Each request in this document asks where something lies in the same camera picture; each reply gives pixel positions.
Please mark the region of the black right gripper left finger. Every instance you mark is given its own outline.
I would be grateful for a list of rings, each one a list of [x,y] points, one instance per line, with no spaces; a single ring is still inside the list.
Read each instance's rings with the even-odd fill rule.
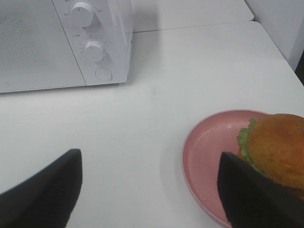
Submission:
[[[82,187],[82,154],[71,149],[0,195],[2,228],[65,228]]]

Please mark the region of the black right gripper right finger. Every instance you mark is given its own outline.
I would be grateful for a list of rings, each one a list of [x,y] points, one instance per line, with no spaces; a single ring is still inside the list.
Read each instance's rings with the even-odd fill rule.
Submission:
[[[222,152],[217,188],[234,228],[302,228],[304,202],[231,152]]]

